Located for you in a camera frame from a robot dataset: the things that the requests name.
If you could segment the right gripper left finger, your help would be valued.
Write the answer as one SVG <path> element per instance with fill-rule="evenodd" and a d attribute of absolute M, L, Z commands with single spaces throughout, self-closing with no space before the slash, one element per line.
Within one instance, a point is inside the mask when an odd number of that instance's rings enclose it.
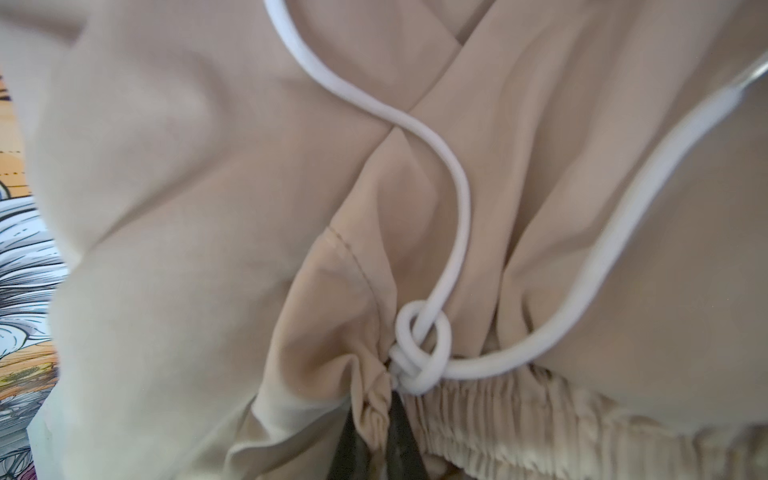
<path fill-rule="evenodd" d="M 358 433 L 353 412 L 349 411 L 328 470 L 327 480 L 367 480 L 370 451 Z"/>

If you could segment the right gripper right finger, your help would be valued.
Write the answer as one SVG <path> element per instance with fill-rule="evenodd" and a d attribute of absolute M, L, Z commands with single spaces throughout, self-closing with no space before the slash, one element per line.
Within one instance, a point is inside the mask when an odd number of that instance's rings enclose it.
<path fill-rule="evenodd" d="M 428 480 L 418 443 L 399 393 L 392 394 L 390 425 L 386 446 L 388 480 Z"/>

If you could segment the beige drawstring shorts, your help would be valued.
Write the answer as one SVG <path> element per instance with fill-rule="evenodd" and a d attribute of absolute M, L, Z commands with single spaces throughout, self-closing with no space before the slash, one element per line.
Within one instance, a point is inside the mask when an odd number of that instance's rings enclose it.
<path fill-rule="evenodd" d="M 40 479 L 767 475 L 763 1 L 5 1 Z"/>

